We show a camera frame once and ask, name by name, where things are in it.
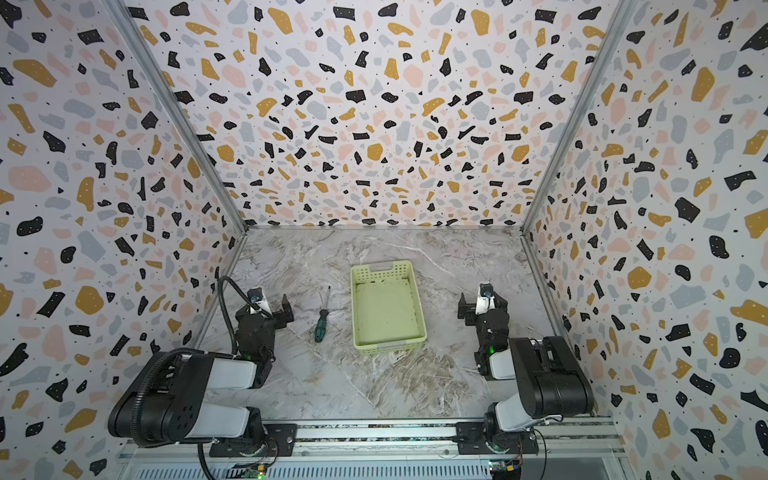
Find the green handled screwdriver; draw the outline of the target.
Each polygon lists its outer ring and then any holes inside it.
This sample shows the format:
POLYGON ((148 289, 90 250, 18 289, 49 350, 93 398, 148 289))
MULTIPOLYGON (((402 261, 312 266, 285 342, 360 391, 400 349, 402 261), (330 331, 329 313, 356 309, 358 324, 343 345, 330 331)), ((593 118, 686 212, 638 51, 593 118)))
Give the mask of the green handled screwdriver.
POLYGON ((331 293, 330 286, 327 286, 320 293, 321 305, 319 310, 319 317, 316 322, 316 326, 314 330, 314 341, 316 343, 321 343, 324 340, 326 335, 327 319, 329 315, 328 303, 330 299, 330 293, 331 293))

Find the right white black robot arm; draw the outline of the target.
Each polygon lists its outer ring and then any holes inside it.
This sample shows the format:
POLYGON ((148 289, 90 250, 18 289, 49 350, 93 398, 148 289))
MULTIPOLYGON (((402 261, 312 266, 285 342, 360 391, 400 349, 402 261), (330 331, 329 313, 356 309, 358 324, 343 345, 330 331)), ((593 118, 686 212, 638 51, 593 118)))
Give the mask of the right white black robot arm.
POLYGON ((473 303, 461 297, 457 318, 475 329, 478 373, 487 381, 513 381, 517 392, 492 403, 480 422, 456 424, 461 455, 536 454, 534 428, 590 413, 594 395, 567 341, 511 337, 508 302, 481 284, 473 303))

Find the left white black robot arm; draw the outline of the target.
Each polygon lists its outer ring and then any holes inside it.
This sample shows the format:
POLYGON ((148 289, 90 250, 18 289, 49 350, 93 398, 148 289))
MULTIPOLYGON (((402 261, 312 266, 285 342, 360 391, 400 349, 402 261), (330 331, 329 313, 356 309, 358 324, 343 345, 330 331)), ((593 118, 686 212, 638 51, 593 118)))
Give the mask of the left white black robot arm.
POLYGON ((275 361, 277 331, 294 319, 288 298, 272 310, 261 290, 235 314, 235 353, 181 347, 155 353, 113 407, 111 436, 142 448, 211 445, 212 456, 279 456, 287 452, 264 425, 256 407, 215 404, 214 390, 255 390, 266 384, 275 361))

